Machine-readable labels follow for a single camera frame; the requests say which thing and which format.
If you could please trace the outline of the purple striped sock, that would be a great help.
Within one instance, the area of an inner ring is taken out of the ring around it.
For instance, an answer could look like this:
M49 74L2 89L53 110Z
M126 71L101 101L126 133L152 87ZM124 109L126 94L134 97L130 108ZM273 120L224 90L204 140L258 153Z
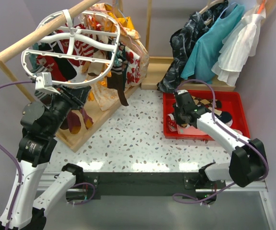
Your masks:
M93 126L93 120L92 118L86 113L84 108L80 109L80 113L82 115L83 121L84 121L84 125L86 127L86 129L90 129Z

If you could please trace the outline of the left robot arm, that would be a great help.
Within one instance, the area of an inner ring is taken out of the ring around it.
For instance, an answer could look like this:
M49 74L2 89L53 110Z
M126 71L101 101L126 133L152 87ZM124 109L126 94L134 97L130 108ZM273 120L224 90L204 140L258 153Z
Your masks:
M49 212L66 191L83 185L83 168L68 163L57 179L39 197L35 196L57 144L56 132L72 110L83 110L90 90L90 86L76 90L60 86L49 107L32 102L23 109L23 137L14 158L16 176L0 216L0 230L42 230Z

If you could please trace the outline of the brown argyle sock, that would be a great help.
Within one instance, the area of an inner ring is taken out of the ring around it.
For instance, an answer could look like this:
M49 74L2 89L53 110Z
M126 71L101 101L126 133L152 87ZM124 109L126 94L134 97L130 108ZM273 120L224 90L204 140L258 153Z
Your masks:
M204 106L204 107L210 108L210 109L212 109L212 107L214 106L214 108L215 108L214 112L219 113L220 112L219 109L222 108L222 103L220 100L202 99L202 98L195 97L195 96L192 96L192 98L197 106Z

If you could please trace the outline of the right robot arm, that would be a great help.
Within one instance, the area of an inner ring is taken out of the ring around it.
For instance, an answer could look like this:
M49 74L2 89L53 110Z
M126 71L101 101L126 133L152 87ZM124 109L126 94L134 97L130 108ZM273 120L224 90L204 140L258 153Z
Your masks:
M174 92L174 117L177 125L205 132L230 155L229 163L210 163L199 169L198 183L209 188L219 180L232 180L240 187L264 179L269 172L264 144L249 139L221 122L214 111L195 104L186 90Z

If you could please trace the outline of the white round clip hanger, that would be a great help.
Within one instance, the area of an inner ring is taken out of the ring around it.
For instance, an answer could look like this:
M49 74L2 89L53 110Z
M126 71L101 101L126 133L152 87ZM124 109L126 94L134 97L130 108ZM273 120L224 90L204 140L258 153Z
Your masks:
M25 72L28 74L28 76L35 80L36 79L36 73L32 73L26 63L26 57L35 55L35 56L51 56L51 57L58 57L58 58L66 58L66 59L74 59L74 60L82 60L90 63L101 63L105 64L106 68L101 71L101 73L93 78L92 80L84 80L81 82L73 82L73 81L57 81L57 80L52 80L53 86L54 85L63 85L66 87L85 87L88 85L91 85L95 82L101 81L105 76L108 75L108 73L111 71L111 68L114 66L115 63L115 57L118 51L118 43L119 43L119 38L121 35L121 30L119 23L111 16L98 12L98 11L83 11L81 13L82 18L84 19L91 19L93 18L93 22L97 24L100 20L98 20L96 17L101 17L104 20L105 24L110 23L112 26L115 27L114 32L107 32L106 27L104 26L103 29L101 30L90 30L90 29L77 29L73 26L73 19L70 16L69 10L62 10L58 11L56 13L51 14L50 17L51 19L56 19L58 16L65 16L66 17L66 22L63 23L61 26L58 27L59 30L65 31L64 33L59 33L59 34L52 34L52 35L47 35L44 38L40 39L38 42L35 42L35 44L52 44L54 42L57 42L58 40L61 39L69 39L69 49L66 54L61 54L61 53L54 53L54 52L48 52L48 51L41 51L41 50L36 50L36 49L31 49L28 47L25 49L22 54L21 54L21 64L22 67L24 68ZM44 18L42 21L42 26L39 29L42 29L45 25L48 25L48 16ZM97 40L94 40L92 38L89 38L87 36L81 35L81 33L87 33L87 34L94 34L97 35ZM73 49L74 49L74 42L75 40L79 40L82 42L85 42L94 48L99 49L100 51L107 51L111 57L110 59L105 59L105 58L96 58L96 57L83 57L83 56L75 56L73 55Z

